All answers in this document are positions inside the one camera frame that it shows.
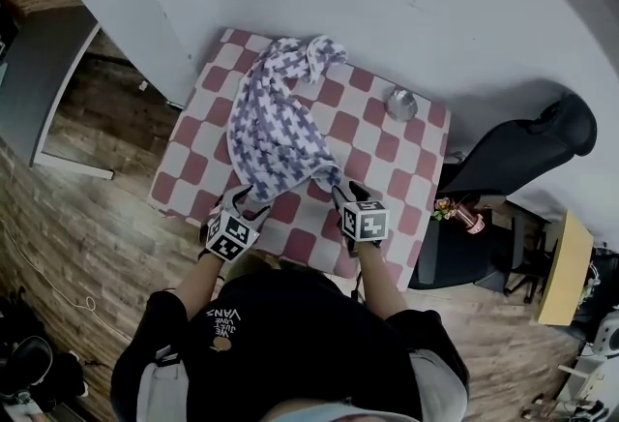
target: wooden desk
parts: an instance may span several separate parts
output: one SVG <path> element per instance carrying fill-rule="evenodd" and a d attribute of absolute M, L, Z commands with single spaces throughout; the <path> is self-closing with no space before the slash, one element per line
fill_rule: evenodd
<path fill-rule="evenodd" d="M 0 83 L 0 136 L 28 166 L 41 164 L 112 178 L 111 170 L 44 152 L 60 99 L 100 28 L 83 6 L 32 13 L 19 28 Z"/>
<path fill-rule="evenodd" d="M 587 276 L 593 236 L 568 211 L 545 287 L 537 321 L 548 325 L 570 325 Z"/>

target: small plant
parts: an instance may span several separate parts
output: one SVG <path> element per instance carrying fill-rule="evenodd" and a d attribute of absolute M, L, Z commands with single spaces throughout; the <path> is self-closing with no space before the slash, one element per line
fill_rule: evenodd
<path fill-rule="evenodd" d="M 450 219 L 456 213 L 456 205 L 451 198 L 441 198 L 440 200 L 436 200 L 434 202 L 434 212 L 432 212 L 432 217 L 436 219 L 436 221 L 441 221 L 443 219 Z"/>

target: hand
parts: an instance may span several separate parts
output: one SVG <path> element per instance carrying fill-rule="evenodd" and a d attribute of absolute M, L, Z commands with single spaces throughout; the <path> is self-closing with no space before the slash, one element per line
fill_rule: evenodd
<path fill-rule="evenodd" d="M 231 261 L 244 254 L 260 236 L 258 230 L 271 211 L 271 205 L 262 207 L 251 218 L 243 216 L 236 207 L 237 202 L 253 188 L 243 185 L 225 192 L 217 201 L 209 216 L 202 223 L 200 243 L 207 252 Z"/>
<path fill-rule="evenodd" d="M 389 210 L 360 184 L 350 181 L 351 201 L 340 187 L 333 187 L 333 202 L 339 212 L 338 227 L 350 256 L 358 256 L 357 243 L 371 242 L 376 248 L 389 235 Z"/>

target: table leg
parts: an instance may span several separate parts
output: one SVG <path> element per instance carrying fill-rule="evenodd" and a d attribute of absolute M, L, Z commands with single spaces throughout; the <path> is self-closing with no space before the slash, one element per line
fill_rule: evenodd
<path fill-rule="evenodd" d="M 76 172 L 78 174 L 88 174 L 89 176 L 95 176 L 103 179 L 112 179 L 114 176 L 113 170 L 99 169 L 98 167 L 87 166 L 86 164 L 80 164 L 62 157 L 56 157 L 55 155 L 49 155 L 44 152 L 40 152 L 35 155 L 35 163 L 42 166 L 57 167 L 59 169 L 68 170 L 70 172 Z"/>

